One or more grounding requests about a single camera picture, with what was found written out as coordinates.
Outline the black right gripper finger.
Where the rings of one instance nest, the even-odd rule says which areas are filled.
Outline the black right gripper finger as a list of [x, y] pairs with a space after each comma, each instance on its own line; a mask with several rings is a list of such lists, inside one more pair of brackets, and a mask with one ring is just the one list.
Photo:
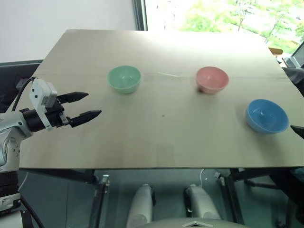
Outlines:
[[296, 125], [290, 125], [291, 129], [299, 135], [302, 139], [304, 139], [304, 127], [296, 126]]

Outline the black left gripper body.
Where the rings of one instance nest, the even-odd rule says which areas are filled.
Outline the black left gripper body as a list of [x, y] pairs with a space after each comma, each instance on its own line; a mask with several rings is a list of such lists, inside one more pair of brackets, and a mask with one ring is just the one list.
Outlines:
[[52, 127], [61, 127], [70, 124], [70, 118], [64, 114], [64, 107], [62, 104], [68, 103], [68, 96], [58, 96], [54, 104], [46, 108], [46, 117]]

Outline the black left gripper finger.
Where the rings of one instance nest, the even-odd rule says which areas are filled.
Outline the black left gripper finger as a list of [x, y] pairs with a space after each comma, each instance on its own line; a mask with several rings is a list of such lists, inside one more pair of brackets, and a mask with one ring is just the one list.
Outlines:
[[86, 97], [88, 95], [89, 94], [85, 93], [85, 92], [71, 92], [71, 93], [59, 95], [57, 97], [57, 102], [59, 104], [73, 103], [73, 102], [83, 99], [84, 97]]
[[96, 118], [102, 111], [101, 110], [91, 110], [85, 113], [81, 113], [79, 116], [74, 118], [69, 118], [69, 124], [72, 128], [77, 127], [79, 125], [85, 124], [94, 118]]

